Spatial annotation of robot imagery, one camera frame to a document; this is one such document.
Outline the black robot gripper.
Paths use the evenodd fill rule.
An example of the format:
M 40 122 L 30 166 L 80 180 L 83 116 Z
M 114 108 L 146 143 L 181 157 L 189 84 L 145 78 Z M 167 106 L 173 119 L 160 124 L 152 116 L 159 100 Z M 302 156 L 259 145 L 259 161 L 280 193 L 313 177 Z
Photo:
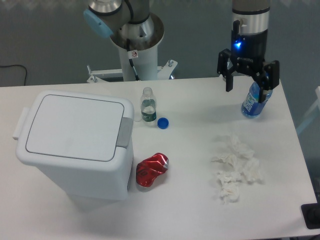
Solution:
M 253 34 L 240 34 L 231 31 L 231 49 L 218 54 L 217 73 L 225 79 L 225 90 L 230 92 L 234 85 L 233 73 L 250 76 L 258 85 L 258 102 L 263 103 L 267 94 L 280 83 L 280 62 L 265 62 L 268 31 Z

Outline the silver robot arm base joint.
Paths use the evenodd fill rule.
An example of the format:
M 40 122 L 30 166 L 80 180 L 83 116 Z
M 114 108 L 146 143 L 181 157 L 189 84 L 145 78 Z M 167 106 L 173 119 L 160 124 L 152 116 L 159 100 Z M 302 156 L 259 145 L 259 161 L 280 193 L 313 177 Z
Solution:
M 164 24 L 148 0 L 89 0 L 83 17 L 98 36 L 127 51 L 148 50 L 164 37 Z

